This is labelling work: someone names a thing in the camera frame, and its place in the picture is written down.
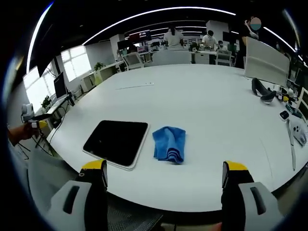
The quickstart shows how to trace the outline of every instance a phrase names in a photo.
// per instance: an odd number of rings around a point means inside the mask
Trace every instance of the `blue towel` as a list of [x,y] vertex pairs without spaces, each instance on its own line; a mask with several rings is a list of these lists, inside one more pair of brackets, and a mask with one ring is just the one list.
[[163,127],[153,132],[154,158],[182,163],[184,161],[185,133],[185,130],[174,127]]

